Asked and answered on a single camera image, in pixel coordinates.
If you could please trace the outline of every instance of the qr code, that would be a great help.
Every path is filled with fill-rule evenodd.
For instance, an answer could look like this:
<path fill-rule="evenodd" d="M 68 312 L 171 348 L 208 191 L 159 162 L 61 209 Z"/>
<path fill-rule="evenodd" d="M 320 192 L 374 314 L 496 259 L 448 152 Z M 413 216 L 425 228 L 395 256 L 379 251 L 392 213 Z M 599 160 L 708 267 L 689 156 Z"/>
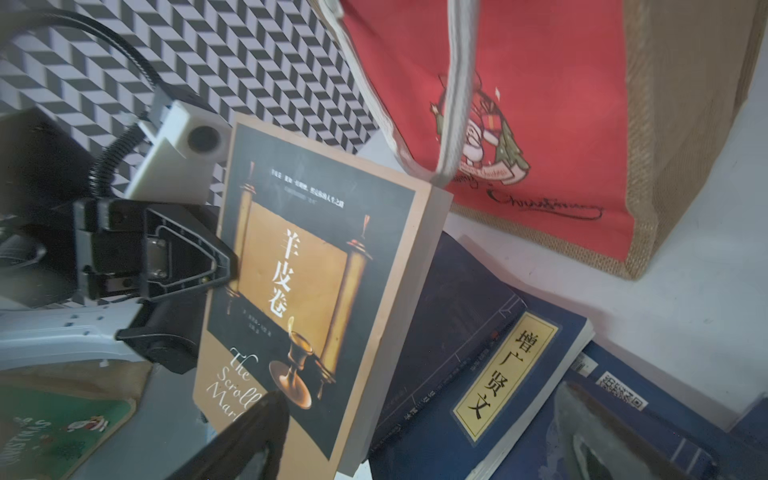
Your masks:
<path fill-rule="evenodd" d="M 638 410 L 642 410 L 648 405 L 648 402 L 643 397 L 635 393 L 610 372 L 603 373 L 597 384 L 606 392 L 609 392 L 618 399 L 624 400 Z"/>

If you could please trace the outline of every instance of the barcode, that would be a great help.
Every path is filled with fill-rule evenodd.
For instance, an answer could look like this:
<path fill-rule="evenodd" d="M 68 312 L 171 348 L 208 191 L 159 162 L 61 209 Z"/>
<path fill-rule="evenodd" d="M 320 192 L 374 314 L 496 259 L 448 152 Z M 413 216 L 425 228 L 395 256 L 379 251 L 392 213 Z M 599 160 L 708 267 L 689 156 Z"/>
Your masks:
<path fill-rule="evenodd" d="M 571 364 L 571 370 L 583 377 L 589 376 L 589 374 L 597 367 L 598 363 L 584 352 L 579 353 L 576 360 Z"/>
<path fill-rule="evenodd" d="M 624 400 L 638 410 L 642 410 L 648 405 L 648 402 L 643 397 L 635 393 L 610 372 L 603 373 L 597 384 L 606 392 L 618 399 Z"/>

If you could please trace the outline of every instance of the black and white chevron pattern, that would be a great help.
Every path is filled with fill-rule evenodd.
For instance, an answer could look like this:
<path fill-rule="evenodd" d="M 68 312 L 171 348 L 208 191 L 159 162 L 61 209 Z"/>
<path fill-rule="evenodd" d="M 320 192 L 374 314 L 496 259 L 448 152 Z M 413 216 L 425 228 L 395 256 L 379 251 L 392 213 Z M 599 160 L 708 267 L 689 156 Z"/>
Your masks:
<path fill-rule="evenodd" d="M 192 87 L 222 117 L 246 112 L 354 153 L 376 129 L 347 64 L 306 0 L 14 0 L 65 8 L 123 35 L 170 84 Z M 0 113 L 38 105 L 98 154 L 151 102 L 124 56 L 70 28 L 22 35 L 0 62 Z M 142 156 L 118 168 L 119 192 Z M 220 205 L 224 172 L 209 201 Z"/>

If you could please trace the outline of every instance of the golden chalice illustration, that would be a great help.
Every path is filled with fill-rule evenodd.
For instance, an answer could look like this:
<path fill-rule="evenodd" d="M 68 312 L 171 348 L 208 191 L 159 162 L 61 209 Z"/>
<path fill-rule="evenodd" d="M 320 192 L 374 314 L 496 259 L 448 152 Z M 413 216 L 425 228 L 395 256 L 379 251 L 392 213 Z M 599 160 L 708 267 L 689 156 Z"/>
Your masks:
<path fill-rule="evenodd" d="M 289 367 L 279 360 L 270 362 L 270 374 L 277 387 L 302 409 L 308 410 L 312 406 L 312 396 L 304 384 L 304 381 L 296 372 L 304 370 L 304 361 L 312 355 L 312 346 L 304 337 L 296 332 L 288 334 L 290 349 L 288 350 Z"/>

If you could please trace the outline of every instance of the black cable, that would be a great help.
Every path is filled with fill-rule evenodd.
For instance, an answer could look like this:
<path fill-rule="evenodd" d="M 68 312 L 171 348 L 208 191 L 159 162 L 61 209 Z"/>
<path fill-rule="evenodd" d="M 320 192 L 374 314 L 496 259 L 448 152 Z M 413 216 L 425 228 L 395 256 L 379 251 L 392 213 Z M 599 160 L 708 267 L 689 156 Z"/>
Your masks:
<path fill-rule="evenodd" d="M 133 124 L 106 147 L 88 173 L 88 189 L 96 198 L 112 197 L 112 178 L 120 162 L 144 141 L 144 132 Z"/>
<path fill-rule="evenodd" d="M 128 60 L 136 65 L 153 90 L 157 87 L 157 84 L 162 82 L 160 74 L 157 73 L 152 64 L 133 45 L 128 43 L 125 38 L 111 28 L 85 15 L 58 8 L 24 10 L 23 12 L 3 14 L 0 25 L 2 25 L 0 27 L 0 45 L 5 45 L 11 38 L 33 28 L 76 28 L 106 41 L 110 46 L 125 55 Z"/>
<path fill-rule="evenodd" d="M 136 65 L 153 90 L 162 83 L 157 70 L 125 38 L 93 18 L 68 10 L 45 8 L 4 14 L 0 19 L 0 46 L 4 46 L 11 38 L 24 31 L 45 27 L 76 28 L 100 38 Z M 88 174 L 88 187 L 91 195 L 96 198 L 113 196 L 111 184 L 115 168 L 143 140 L 144 132 L 141 131 L 138 124 L 134 124 L 101 152 Z"/>

